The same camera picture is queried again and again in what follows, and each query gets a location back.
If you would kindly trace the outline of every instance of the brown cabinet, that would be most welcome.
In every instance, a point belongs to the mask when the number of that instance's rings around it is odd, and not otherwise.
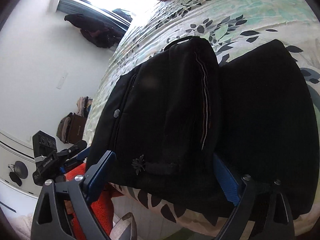
[[[84,126],[87,119],[77,114],[73,114],[71,117],[71,123],[67,138],[67,143],[75,144],[82,140]]]

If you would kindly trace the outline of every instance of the blue gripper pad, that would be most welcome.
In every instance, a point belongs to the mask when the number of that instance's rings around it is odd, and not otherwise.
[[[227,200],[237,206],[240,202],[238,193],[240,185],[216,154],[213,154],[213,170]]]

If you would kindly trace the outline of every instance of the black bag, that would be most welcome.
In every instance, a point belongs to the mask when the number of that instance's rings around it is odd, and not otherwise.
[[[216,185],[219,66],[205,39],[192,36],[170,46],[120,77],[102,111],[87,169],[113,150],[110,182],[166,199],[193,195],[198,202]],[[132,161],[142,155],[146,171],[137,176]]]

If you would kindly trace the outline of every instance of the backpack handle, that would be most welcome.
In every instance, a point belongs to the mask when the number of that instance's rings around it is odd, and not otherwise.
[[[181,39],[177,39],[177,40],[171,42],[170,44],[168,44],[167,46],[165,46],[164,51],[166,51],[167,49],[170,49],[173,45],[176,45],[179,42],[187,41],[187,40],[190,40],[192,38],[199,38],[199,37],[198,36],[186,36],[186,37],[183,37]]]

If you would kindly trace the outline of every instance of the mattress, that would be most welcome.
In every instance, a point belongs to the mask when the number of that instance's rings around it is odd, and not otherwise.
[[[320,127],[320,23],[305,0],[167,0],[133,20],[110,59],[84,130],[89,145],[119,77],[189,35],[206,38],[221,66],[280,40],[306,79]],[[311,212],[295,221],[296,235],[310,230],[319,216],[320,187]]]

